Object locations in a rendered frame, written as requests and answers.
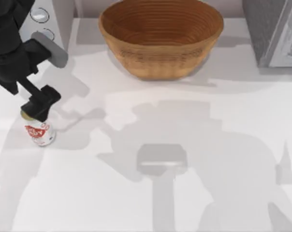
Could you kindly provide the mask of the red and white bottle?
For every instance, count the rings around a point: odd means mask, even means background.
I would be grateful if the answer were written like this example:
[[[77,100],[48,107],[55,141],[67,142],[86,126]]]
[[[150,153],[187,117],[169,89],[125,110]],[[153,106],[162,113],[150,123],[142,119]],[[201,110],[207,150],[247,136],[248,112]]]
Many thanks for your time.
[[[21,111],[21,117],[25,121],[25,129],[28,135],[36,145],[44,147],[55,140],[56,131],[48,120],[40,122],[28,116],[24,111]]]

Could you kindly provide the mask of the pale grey rounded box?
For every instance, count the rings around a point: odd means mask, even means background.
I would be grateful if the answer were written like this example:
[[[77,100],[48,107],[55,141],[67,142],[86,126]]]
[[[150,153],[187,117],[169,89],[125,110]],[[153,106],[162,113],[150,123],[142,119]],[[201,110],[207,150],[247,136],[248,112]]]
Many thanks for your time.
[[[52,63],[55,67],[64,68],[67,65],[69,55],[66,50],[57,45],[41,32],[34,32],[31,35],[31,38],[36,40],[51,53],[48,61]]]

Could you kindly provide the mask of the small round microwave knob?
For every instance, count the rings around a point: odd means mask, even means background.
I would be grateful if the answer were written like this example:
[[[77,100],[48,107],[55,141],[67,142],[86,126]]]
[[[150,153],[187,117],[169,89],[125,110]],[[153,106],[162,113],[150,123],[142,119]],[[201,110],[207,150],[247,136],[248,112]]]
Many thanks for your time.
[[[42,34],[44,34],[48,39],[50,39],[51,41],[53,41],[55,39],[55,34],[52,30],[44,28],[42,30]]]

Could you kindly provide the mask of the large round microwave knob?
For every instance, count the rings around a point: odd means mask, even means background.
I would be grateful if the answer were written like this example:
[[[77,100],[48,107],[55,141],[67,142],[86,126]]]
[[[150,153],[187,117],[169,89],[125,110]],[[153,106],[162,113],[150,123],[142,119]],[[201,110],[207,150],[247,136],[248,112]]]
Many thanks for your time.
[[[37,23],[46,23],[49,20],[50,15],[47,10],[39,7],[31,10],[30,17]]]

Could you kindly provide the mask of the pale microwave oven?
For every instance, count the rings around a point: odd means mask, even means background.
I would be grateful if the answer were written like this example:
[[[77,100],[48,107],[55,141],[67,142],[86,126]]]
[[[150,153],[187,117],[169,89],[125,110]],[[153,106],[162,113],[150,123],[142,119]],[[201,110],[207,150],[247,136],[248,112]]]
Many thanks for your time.
[[[35,8],[44,8],[50,18],[46,23],[37,23],[30,17],[30,12]],[[68,50],[75,11],[74,0],[35,0],[27,18],[20,29],[22,41],[28,40],[34,32],[41,32],[44,28],[50,29],[55,34],[55,42],[64,50]]]

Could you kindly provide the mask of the brown woven basket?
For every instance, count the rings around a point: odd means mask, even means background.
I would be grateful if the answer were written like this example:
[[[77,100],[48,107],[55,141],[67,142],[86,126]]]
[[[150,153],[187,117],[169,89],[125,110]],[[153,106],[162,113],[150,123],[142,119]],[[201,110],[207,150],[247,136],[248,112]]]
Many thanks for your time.
[[[99,16],[114,57],[141,80],[177,80],[196,69],[224,28],[201,0],[120,0]]]

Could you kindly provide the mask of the grey cabinet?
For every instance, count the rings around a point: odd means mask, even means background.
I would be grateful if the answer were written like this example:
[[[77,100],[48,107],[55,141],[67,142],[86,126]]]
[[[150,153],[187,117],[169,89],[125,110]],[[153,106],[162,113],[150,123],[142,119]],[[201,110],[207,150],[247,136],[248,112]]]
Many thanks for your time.
[[[242,0],[258,67],[292,67],[292,0]]]

